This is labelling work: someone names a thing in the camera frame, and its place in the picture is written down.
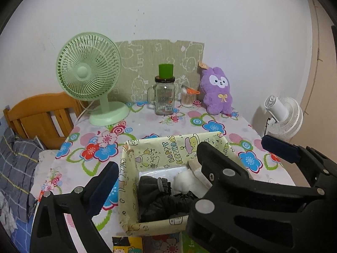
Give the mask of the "beige pink sock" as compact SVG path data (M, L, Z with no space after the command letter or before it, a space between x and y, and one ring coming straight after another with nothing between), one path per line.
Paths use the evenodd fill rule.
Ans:
M210 189L212 187L211 182L203 175L201 172L202 165L198 162L197 159L191 159L188 161L188 165L191 168L191 171L195 175L195 177L207 188Z

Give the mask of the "white sock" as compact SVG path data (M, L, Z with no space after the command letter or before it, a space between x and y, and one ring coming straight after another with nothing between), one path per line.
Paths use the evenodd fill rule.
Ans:
M204 197L209 190L190 169L182 171L175 176L173 189L183 194L192 192L198 198Z

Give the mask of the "black sock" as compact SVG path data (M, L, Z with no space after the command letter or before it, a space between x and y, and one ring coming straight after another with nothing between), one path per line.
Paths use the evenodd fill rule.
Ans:
M187 215L198 197L191 191L186 194L165 195L157 198L140 213L140 222L153 222Z

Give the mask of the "dark grey sock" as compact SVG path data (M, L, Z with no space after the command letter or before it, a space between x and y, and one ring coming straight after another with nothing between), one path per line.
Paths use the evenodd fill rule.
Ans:
M138 184L138 200L147 205L159 197L171 195L171 182L166 178L141 176Z

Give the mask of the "white small fan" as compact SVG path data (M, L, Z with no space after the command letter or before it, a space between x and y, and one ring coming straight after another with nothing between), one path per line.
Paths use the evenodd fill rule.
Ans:
M294 98L270 95L265 100L265 109L271 115L267 123L266 135L289 141L300 130L303 111Z

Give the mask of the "grey plaid pillow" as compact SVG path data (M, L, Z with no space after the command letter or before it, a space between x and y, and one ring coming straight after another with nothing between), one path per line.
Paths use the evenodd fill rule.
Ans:
M24 139L9 127L1 136L1 193L13 216L24 223L35 209L36 200L30 190L42 151L38 138Z

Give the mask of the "floral tablecloth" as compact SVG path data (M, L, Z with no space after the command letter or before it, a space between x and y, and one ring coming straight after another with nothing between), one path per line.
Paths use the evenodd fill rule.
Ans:
M210 115L199 101L192 107L176 103L174 113L158 116L143 102L129 103L128 117L111 126L94 126L82 117L59 150L41 154L50 170L43 183L35 183L35 195L45 191L65 194L86 185L108 162L120 166L123 145L128 140L151 139L219 131L238 154L255 180L292 185L280 159L264 150L261 137L237 112Z

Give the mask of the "yellow cartoon fabric storage box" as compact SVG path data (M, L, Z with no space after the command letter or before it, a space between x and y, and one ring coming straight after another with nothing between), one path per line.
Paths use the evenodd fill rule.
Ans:
M185 230L187 216L141 223L138 183L142 175L163 177L172 182L175 174L187 170L196 158L197 146L207 142L243 167L238 154L219 131L128 140L123 145L119 172L119 223L128 236L173 234Z

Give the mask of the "wooden bed headboard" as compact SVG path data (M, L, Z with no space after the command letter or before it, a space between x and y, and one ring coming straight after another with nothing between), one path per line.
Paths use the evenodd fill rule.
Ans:
M48 93L26 98L3 110L10 128L24 139L38 137L51 150L59 149L74 127L70 113L78 117L88 106L66 93Z

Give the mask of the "cotton swab container orange lid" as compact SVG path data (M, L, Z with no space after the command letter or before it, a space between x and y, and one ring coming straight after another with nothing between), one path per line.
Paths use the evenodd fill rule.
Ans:
M200 94L199 91L182 85L181 87L181 105L184 107L192 107L197 96Z

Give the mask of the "purple plush bunny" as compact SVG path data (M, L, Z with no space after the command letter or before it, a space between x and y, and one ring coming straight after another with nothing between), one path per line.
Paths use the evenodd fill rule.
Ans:
M202 70L200 89L203 103L211 115L232 113L233 98L230 94L230 83L223 70L219 67Z

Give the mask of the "glass mason jar mug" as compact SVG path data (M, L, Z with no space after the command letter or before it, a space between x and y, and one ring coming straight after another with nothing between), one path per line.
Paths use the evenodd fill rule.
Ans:
M172 115L175 108L175 78L155 77L155 84L147 89L147 102L156 115Z

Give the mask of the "green cup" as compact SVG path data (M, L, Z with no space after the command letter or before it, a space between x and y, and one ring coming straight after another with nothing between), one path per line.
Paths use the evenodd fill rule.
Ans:
M174 76L173 64L160 64L158 66L158 74L161 79L171 79Z

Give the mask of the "green desk fan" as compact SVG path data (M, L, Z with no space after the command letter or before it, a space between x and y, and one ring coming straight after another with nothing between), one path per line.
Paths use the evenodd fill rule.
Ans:
M130 110L120 101L109 101L122 68L116 44L100 33L80 33L68 40L56 60L56 77L63 90L79 101L99 101L89 113L94 126L114 125Z

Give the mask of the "beige cartoon cardboard panel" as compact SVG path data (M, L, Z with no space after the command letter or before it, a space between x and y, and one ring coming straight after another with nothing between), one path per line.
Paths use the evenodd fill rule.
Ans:
M198 63L203 61L204 43L189 40L147 39L118 42L121 72L108 95L111 101L138 102L147 100L147 89L155 84L160 64L174 66L175 98L181 98L183 85L199 88Z

